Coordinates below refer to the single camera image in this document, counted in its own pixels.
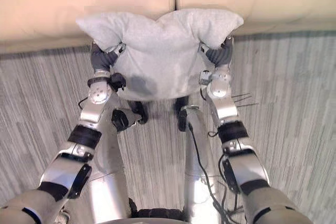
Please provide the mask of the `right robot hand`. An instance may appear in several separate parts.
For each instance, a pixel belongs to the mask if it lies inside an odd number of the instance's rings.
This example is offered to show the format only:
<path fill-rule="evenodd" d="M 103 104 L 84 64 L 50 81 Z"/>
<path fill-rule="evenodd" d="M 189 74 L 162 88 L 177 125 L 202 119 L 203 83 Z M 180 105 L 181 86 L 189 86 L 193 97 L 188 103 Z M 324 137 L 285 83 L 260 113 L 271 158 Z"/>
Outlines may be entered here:
<path fill-rule="evenodd" d="M 230 65 L 234 51 L 234 38 L 228 36 L 218 49 L 210 49 L 206 44 L 200 43 L 200 52 L 214 64 L 216 68 Z"/>

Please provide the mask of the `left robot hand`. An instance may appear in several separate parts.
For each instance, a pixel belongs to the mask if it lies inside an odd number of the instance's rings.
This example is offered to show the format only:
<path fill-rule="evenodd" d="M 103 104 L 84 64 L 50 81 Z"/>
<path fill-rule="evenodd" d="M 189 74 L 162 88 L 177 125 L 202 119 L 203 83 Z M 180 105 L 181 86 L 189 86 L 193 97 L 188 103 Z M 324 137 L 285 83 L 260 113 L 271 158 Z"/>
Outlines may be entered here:
<path fill-rule="evenodd" d="M 105 52 L 93 41 L 90 48 L 90 60 L 94 72 L 110 71 L 110 67 L 114 66 L 125 48 L 126 44 L 120 43 L 110 52 Z"/>

